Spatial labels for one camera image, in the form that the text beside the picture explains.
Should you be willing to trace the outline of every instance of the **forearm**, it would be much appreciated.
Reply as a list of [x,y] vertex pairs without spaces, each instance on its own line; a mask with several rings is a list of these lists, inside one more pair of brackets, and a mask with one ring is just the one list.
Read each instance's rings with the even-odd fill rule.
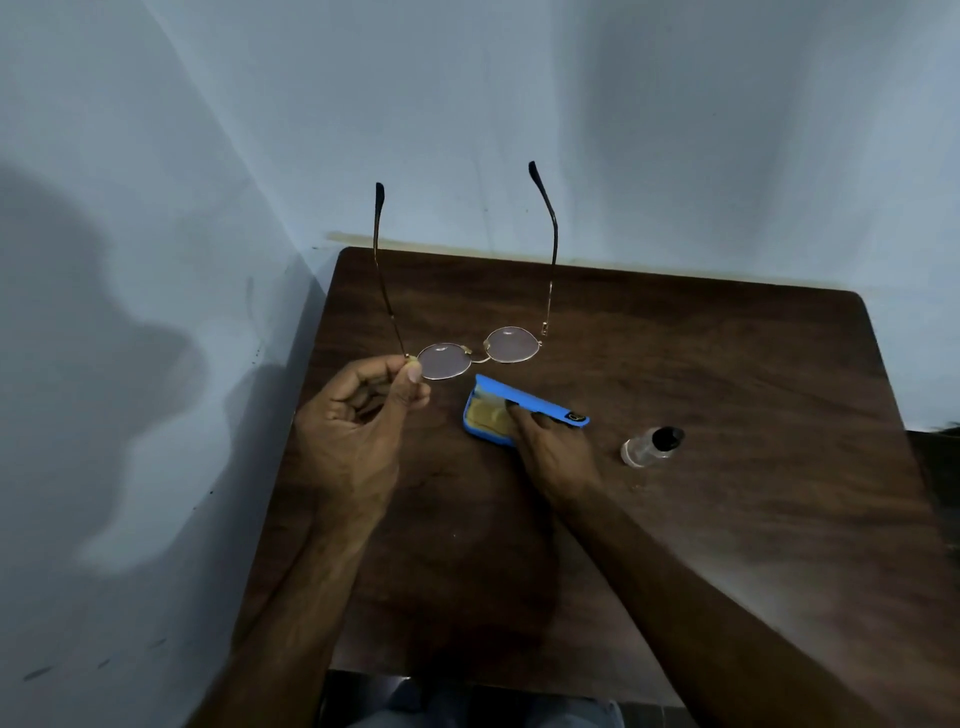
[[307,726],[380,503],[329,500],[190,726]]
[[701,725],[886,726],[779,633],[658,544],[599,488],[545,489]]

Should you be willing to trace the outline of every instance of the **round lens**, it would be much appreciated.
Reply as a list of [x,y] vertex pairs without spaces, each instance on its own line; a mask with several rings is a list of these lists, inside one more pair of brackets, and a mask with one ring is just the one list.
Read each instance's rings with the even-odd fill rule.
[[485,342],[487,353],[493,361],[501,364],[516,364],[526,361],[540,350],[540,342],[526,328],[498,328]]
[[424,379],[450,379],[470,368],[470,357],[457,344],[432,344],[417,354]]

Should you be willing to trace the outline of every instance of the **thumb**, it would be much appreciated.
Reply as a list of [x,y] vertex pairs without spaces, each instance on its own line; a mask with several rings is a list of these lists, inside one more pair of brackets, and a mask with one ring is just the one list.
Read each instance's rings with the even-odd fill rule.
[[407,410],[417,398],[420,390],[420,380],[423,378],[423,367],[414,359],[403,365],[403,369],[396,373],[387,400],[383,409],[377,415],[377,428],[395,433],[398,438],[403,429],[403,421],[407,417]]

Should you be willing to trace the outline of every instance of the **bottle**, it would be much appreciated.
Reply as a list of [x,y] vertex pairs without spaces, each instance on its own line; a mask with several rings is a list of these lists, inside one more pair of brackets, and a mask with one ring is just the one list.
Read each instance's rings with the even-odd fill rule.
[[679,427],[651,427],[625,442],[620,457],[631,468],[647,468],[670,457],[684,441],[684,435]]

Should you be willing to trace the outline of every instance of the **wooden table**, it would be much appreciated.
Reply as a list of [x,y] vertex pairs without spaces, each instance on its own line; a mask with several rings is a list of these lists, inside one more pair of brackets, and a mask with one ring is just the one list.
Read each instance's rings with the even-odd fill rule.
[[[537,332],[548,266],[384,252],[413,352]],[[509,449],[468,436],[483,373],[588,413],[607,487],[693,569],[907,725],[960,724],[960,601],[863,302],[854,293],[559,267],[542,350],[434,384],[408,421],[333,666],[437,670],[536,692],[679,704],[594,565]],[[372,252],[343,251],[303,385],[395,352]],[[643,475],[617,450],[687,439]],[[310,523],[288,446],[241,620]]]

